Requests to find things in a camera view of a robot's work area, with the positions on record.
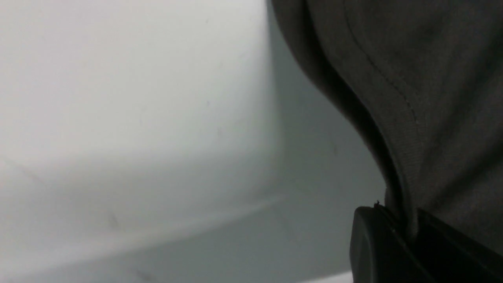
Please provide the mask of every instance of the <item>gray fabric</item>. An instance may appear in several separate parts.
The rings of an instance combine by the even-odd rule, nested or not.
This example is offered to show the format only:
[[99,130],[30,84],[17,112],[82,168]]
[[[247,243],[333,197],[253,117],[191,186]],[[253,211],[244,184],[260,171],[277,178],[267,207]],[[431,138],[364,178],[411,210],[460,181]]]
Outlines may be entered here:
[[410,239],[420,207],[503,255],[503,3],[273,6],[299,64],[367,139]]

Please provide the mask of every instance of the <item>white wall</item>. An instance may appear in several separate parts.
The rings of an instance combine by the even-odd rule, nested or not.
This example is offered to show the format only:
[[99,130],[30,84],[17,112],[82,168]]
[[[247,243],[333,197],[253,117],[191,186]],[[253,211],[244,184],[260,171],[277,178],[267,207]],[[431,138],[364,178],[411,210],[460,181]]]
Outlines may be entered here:
[[266,3],[5,0],[0,22],[5,280],[348,270],[384,183]]

